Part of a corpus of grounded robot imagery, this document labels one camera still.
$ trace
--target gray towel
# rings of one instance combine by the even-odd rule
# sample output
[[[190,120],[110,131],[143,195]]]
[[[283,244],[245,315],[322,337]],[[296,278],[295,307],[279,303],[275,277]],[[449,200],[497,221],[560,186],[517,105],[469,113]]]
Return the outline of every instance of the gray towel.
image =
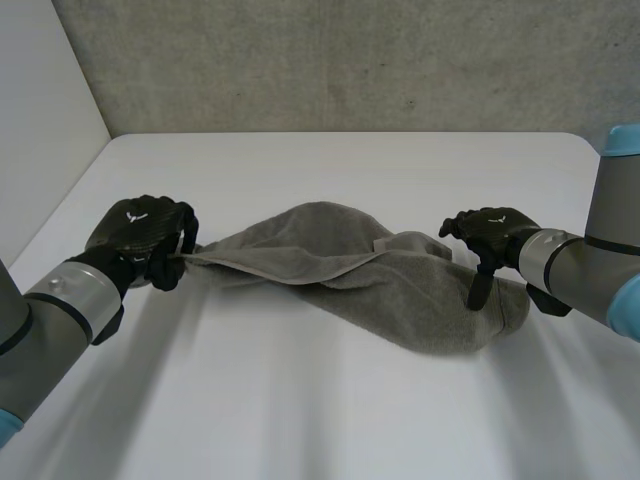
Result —
[[[487,305],[465,308],[474,271],[418,232],[392,234],[371,216],[307,203],[185,255],[216,288],[271,281],[306,302],[410,350],[478,350],[522,325],[524,286],[496,279]]]

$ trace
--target table surface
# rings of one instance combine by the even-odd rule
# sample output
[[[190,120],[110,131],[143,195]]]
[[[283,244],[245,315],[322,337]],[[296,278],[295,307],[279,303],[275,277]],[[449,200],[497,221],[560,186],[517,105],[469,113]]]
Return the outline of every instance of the table surface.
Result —
[[[132,135],[111,142],[11,268],[29,288],[77,254],[117,200],[189,202],[200,243],[311,200],[436,236],[507,205],[584,232],[598,157],[547,133]],[[473,266],[463,244],[456,262]],[[502,272],[517,278],[515,272]],[[275,286],[131,291],[0,454],[13,479],[630,478],[640,470],[640,350],[532,308],[477,354],[392,345]]]

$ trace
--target silver metal joint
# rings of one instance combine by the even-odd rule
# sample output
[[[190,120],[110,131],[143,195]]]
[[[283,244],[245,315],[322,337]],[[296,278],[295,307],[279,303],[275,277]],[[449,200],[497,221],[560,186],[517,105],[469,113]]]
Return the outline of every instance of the silver metal joint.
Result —
[[[578,236],[552,228],[540,230],[532,235],[520,251],[518,259],[520,275],[540,290],[551,293],[544,281],[547,262],[553,252],[574,238],[578,238]]]
[[[120,293],[109,277],[79,262],[61,263],[27,293],[50,295],[71,305],[87,320],[94,338],[121,306]]]

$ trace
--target gray concrete wall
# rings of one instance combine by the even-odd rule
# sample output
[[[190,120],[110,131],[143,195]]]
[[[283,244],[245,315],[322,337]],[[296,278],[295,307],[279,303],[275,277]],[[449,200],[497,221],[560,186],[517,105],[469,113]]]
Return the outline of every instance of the gray concrete wall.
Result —
[[[638,0],[54,0],[113,136],[640,121]]]

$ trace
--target white wall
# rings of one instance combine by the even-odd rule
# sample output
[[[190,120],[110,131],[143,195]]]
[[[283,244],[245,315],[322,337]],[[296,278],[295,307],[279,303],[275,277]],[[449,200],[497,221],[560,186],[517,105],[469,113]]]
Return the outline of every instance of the white wall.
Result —
[[[5,264],[15,260],[108,141],[51,2],[0,0],[0,258]]]

